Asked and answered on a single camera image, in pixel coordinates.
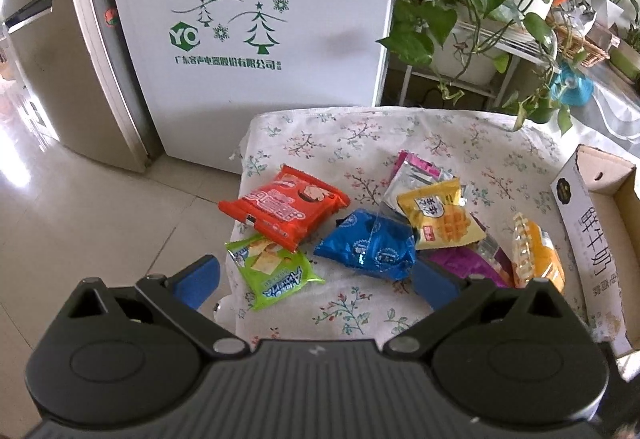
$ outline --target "green snowflake graphic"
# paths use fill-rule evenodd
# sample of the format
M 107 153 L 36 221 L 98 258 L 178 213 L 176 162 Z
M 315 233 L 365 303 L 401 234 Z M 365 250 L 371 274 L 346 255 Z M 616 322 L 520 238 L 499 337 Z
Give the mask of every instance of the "green snowflake graphic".
M 273 9 L 279 13 L 286 12 L 289 9 L 288 0 L 274 0 Z
M 215 36 L 220 42 L 224 42 L 229 38 L 229 29 L 222 24 L 219 24 L 213 28 L 213 36 Z

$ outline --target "white freezer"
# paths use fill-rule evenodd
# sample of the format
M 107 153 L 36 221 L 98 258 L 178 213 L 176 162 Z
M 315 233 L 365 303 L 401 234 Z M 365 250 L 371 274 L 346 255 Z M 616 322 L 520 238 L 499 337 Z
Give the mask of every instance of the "white freezer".
M 388 33 L 393 0 L 116 2 L 176 158 L 238 172 L 228 157 L 255 114 L 380 99 L 386 51 L 376 40 Z

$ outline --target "cardboard box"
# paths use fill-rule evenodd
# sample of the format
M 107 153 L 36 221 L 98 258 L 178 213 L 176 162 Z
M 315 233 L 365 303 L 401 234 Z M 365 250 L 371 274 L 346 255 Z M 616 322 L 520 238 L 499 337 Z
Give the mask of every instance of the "cardboard box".
M 616 357 L 640 350 L 640 200 L 636 166 L 579 145 L 552 183 L 594 337 Z

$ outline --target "floral pattern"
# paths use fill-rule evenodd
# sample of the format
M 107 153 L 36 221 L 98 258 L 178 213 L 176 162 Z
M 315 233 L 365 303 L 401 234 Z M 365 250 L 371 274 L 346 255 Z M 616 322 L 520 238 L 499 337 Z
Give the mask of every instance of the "floral pattern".
M 271 180 L 286 163 L 340 188 L 351 205 L 301 245 L 325 284 L 310 283 L 271 307 L 253 311 L 253 293 L 230 259 L 226 261 L 235 333 L 255 343 L 260 338 L 351 337 L 375 339 L 382 345 L 430 313 L 409 279 L 391 283 L 370 278 L 313 255 L 315 245 L 335 228 L 336 219 L 359 207 L 379 209 L 401 150 L 458 175 L 468 185 L 469 212 L 489 228 L 508 255 L 514 212 L 535 220 L 554 239 L 565 265 L 565 297 L 582 313 L 584 298 L 575 260 L 550 191 L 576 139 L 561 140 L 548 127 L 529 122 L 518 132 L 509 132 L 511 127 L 513 118 L 502 114 L 409 108 L 308 109 L 257 116 L 242 148 L 241 194 Z M 604 136 L 594 131 L 584 134 L 590 145 L 612 151 L 613 144 Z M 564 145 L 567 141 L 573 145 Z M 236 224 L 231 240 L 247 238 L 252 231 Z

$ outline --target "red snack package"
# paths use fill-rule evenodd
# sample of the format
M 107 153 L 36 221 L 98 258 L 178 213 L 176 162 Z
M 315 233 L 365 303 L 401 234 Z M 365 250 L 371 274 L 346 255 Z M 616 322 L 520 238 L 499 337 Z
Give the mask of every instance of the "red snack package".
M 220 211 L 292 253 L 324 220 L 349 206 L 347 194 L 284 165 L 276 178 L 237 201 L 220 201 Z

